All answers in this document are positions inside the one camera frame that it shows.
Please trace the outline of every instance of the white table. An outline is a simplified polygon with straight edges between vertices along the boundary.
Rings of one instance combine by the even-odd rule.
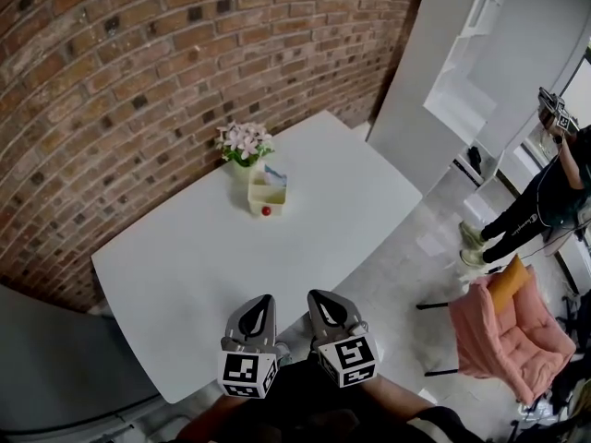
[[[252,216],[226,165],[92,256],[121,330],[169,402],[215,379],[226,320],[246,300],[273,294],[282,331],[308,310],[308,290],[336,287],[421,199],[328,112],[274,142],[288,174],[283,216]]]

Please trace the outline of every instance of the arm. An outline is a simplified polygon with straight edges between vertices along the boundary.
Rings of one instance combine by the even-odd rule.
[[[401,388],[382,375],[362,382],[359,386],[387,413],[405,422],[419,412],[434,407],[431,402]]]
[[[566,142],[572,146],[576,141],[576,133],[569,133],[568,131],[562,132],[562,137],[566,139]]]
[[[246,401],[248,399],[223,395],[210,409],[183,428],[177,439],[191,443],[208,443],[219,433],[223,424],[234,415],[236,409]]]
[[[576,190],[582,190],[585,188],[583,181],[581,180],[581,175],[579,174],[579,166],[571,154],[568,141],[566,143],[562,143],[559,158],[561,160],[562,170],[566,174],[566,178],[569,181],[569,186]]]

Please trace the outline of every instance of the small box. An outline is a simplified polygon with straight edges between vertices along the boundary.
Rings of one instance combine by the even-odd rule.
[[[225,395],[264,399],[278,370],[272,353],[218,354],[218,384]]]
[[[248,205],[254,215],[274,217],[283,213],[287,186],[269,186],[263,171],[253,171],[248,180]]]
[[[378,374],[378,347],[366,333],[318,347],[320,365],[340,388],[372,379]]]

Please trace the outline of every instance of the gray floor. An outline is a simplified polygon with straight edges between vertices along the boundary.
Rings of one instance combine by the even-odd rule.
[[[383,360],[380,372],[385,377],[454,409],[480,437],[503,441],[510,433],[509,423],[519,413],[513,394],[497,379],[459,375],[425,378],[426,370],[457,367],[455,341],[446,309],[415,309],[421,302],[448,301],[462,295],[470,279],[478,275],[458,257],[461,239],[457,224],[464,219],[483,225],[506,209],[513,197],[497,180],[478,195],[474,191],[472,183],[452,168],[335,292],[354,300],[369,323]],[[541,246],[541,239],[535,239],[520,248],[520,257]],[[507,264],[509,259],[499,263]],[[550,311],[560,315],[567,284],[557,261],[540,251],[524,259],[524,263],[534,266],[538,288]],[[290,345],[297,361],[307,355],[310,337],[303,317],[281,339]],[[217,385],[212,383],[142,419],[138,428],[149,435],[174,416],[193,417],[218,395]],[[157,432],[153,441],[173,437],[175,431]],[[130,434],[118,441],[133,443],[136,439]]]

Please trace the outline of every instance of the black pants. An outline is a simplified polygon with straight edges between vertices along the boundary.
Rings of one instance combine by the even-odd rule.
[[[524,193],[497,220],[482,230],[482,238],[487,241],[505,233],[496,245],[483,253],[485,262],[491,263],[507,256],[546,230],[547,227],[537,214],[537,190],[533,184],[527,186]]]

